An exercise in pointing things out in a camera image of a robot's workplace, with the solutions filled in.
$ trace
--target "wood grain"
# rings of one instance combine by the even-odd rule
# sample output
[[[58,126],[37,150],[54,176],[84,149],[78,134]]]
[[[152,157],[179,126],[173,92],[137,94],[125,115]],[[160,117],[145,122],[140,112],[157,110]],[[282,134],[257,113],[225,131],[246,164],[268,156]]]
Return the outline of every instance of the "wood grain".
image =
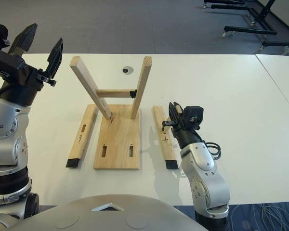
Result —
[[[83,115],[77,135],[75,137],[71,152],[68,159],[81,159],[84,149],[90,140],[90,132],[94,127],[97,115],[97,107],[95,104],[89,104]]]
[[[130,98],[131,91],[135,90],[96,90],[100,98]]]
[[[101,113],[106,119],[111,118],[111,111],[106,103],[105,99],[101,99],[96,90],[98,87],[94,82],[89,70],[87,69],[85,63],[82,61],[80,56],[74,56],[69,65],[74,71],[77,78],[80,80],[84,88],[87,90],[88,94],[91,96],[96,106],[100,109]]]
[[[163,108],[161,106],[153,106],[152,110],[164,160],[177,160],[169,133],[163,134],[162,131],[162,121],[165,120]]]
[[[139,113],[135,119],[131,119],[132,105],[109,107],[112,117],[110,120],[102,118],[93,168],[139,169]]]
[[[144,94],[145,85],[146,85],[146,82],[147,82],[148,77],[149,77],[151,66],[152,66],[152,57],[146,56],[144,58],[143,65],[142,65],[141,71],[140,71],[140,76],[138,79],[137,93],[136,93],[136,97],[133,101],[133,106],[131,109],[131,119],[136,118],[136,115],[137,115],[137,112],[139,109],[139,105],[140,105],[142,96]]]

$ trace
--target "white table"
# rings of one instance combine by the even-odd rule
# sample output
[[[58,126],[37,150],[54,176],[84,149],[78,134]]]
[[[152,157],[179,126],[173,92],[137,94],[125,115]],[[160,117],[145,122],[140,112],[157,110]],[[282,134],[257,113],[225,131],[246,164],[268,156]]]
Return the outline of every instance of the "white table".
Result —
[[[289,102],[289,56],[257,54],[257,58]]]
[[[29,175],[41,205],[65,204],[98,194],[138,194],[171,205],[192,205],[182,171],[167,170],[151,108],[177,101],[204,107],[199,131],[221,145],[217,161],[228,182],[231,204],[289,201],[289,104],[254,55],[152,55],[153,66],[141,109],[141,169],[94,170],[101,114],[78,169],[65,168],[86,105],[92,103],[69,67],[75,54],[64,54],[55,79],[44,86],[29,114]],[[144,55],[82,54],[101,89],[136,88]],[[46,54],[24,59],[45,68]],[[134,73],[121,69],[130,65]],[[107,99],[132,103],[132,99]],[[180,149],[176,140],[180,163]]]

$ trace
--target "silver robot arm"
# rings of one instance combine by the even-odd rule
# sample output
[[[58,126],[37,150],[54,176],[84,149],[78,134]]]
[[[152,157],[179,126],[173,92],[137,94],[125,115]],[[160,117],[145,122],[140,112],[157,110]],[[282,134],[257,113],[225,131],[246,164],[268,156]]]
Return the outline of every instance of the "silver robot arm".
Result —
[[[217,171],[216,159],[221,156],[220,146],[205,143],[196,133],[200,129],[203,108],[189,106],[184,110],[177,103],[169,104],[173,136],[181,148],[182,169],[189,179],[197,221],[210,231],[225,231],[228,226],[230,192],[225,180]],[[218,150],[212,154],[208,147]]]
[[[0,224],[26,219],[39,211],[39,197],[31,193],[28,176],[26,128],[28,113],[38,91],[53,80],[62,59],[63,41],[53,47],[45,71],[25,63],[21,57],[29,50],[36,24],[20,33],[8,53],[0,50]]]
[[[228,216],[229,187],[217,172],[216,162],[204,143],[192,143],[181,150],[182,169],[187,175],[195,211],[207,218]]]
[[[0,98],[0,178],[7,179],[17,172],[24,172],[15,190],[14,184],[0,183],[0,213],[9,210],[11,215],[20,219],[25,218],[24,203],[30,189],[31,179],[26,178],[28,163],[26,128],[28,126],[28,113],[30,107],[20,106]]]

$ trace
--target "gray floor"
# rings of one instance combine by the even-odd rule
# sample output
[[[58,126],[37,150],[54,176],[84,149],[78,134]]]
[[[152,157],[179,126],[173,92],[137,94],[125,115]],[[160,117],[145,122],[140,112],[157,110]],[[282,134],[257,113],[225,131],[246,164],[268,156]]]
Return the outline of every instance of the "gray floor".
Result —
[[[259,9],[257,3],[246,3]],[[49,53],[64,39],[66,53],[255,54],[261,35],[222,38],[223,27],[248,26],[245,11],[203,9],[202,0],[0,0],[0,23],[9,39],[27,25],[39,25],[30,53]],[[289,31],[273,16],[278,32],[268,40],[289,41]],[[262,53],[281,54],[282,47]]]

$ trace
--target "metal frame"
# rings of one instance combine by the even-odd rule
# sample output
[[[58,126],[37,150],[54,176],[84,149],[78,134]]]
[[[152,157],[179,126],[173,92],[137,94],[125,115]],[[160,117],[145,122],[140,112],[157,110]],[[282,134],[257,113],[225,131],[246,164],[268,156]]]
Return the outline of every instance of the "metal frame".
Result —
[[[267,42],[263,41],[261,47],[259,48],[262,51],[265,47],[286,47],[289,46],[289,42]]]
[[[220,3],[220,4],[232,4],[232,5],[244,5],[245,2],[243,1],[236,1],[236,0],[203,0],[203,8],[207,7],[207,3]]]
[[[253,34],[263,34],[263,35],[276,35],[277,32],[266,22],[265,17],[270,12],[270,8],[273,5],[275,0],[269,0],[267,5],[261,10],[260,13],[257,13],[254,8],[247,6],[229,6],[229,5],[211,5],[212,9],[230,9],[230,10],[245,10],[249,12],[249,16],[254,17],[254,21],[251,22],[250,26],[254,26],[256,23],[262,27],[262,29],[254,29],[248,27],[237,27],[237,26],[225,26],[223,38],[226,36],[228,31],[232,31],[232,35],[234,32],[245,32],[245,33],[253,33]]]

